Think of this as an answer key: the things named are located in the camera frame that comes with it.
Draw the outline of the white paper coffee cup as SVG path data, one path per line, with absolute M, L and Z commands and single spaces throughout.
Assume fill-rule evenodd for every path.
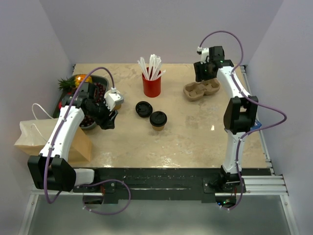
M 165 127 L 165 123 L 162 123 L 162 124 L 154 124 L 152 123 L 152 128 L 155 130 L 155 131 L 162 131 Z

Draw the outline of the brown pulp cup carrier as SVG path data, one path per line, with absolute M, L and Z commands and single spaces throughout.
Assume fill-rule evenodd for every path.
M 204 96 L 217 93 L 220 90 L 219 81 L 214 78 L 201 82 L 192 82 L 183 87 L 183 93 L 189 101 L 197 101 Z

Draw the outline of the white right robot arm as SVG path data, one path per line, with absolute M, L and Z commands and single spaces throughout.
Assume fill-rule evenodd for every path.
M 220 173 L 206 180 L 211 191 L 230 192 L 240 185 L 242 155 L 246 134 L 255 124 L 258 98 L 251 96 L 238 79 L 231 60 L 225 59 L 222 46 L 197 48 L 200 61 L 194 63 L 197 82 L 216 78 L 224 87 L 229 102 L 223 122 L 227 149 Z

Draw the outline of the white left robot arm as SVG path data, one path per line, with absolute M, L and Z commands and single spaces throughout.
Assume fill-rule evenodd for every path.
M 71 191 L 84 185 L 90 192 L 101 188 L 100 178 L 88 168 L 73 168 L 68 163 L 69 150 L 80 123 L 90 116 L 103 130 L 114 129 L 118 114 L 116 106 L 124 102 L 116 88 L 104 95 L 104 101 L 97 103 L 98 92 L 91 83 L 83 83 L 73 94 L 62 99 L 57 123 L 47 143 L 37 156 L 30 156 L 27 162 L 37 189 Z

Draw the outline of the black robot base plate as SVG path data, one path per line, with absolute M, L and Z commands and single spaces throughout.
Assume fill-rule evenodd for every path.
M 104 203 L 119 200 L 201 201 L 215 203 L 215 193 L 229 194 L 239 180 L 223 182 L 218 168 L 95 168 L 91 186 L 76 186 L 75 193 L 100 193 Z

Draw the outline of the brown paper takeout bag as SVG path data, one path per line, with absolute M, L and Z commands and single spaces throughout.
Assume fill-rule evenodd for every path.
M 65 106 L 60 118 L 36 119 L 20 122 L 21 135 L 15 146 L 30 156 L 59 155 L 70 165 L 91 161 L 92 143 L 79 127 L 84 113 L 81 108 Z

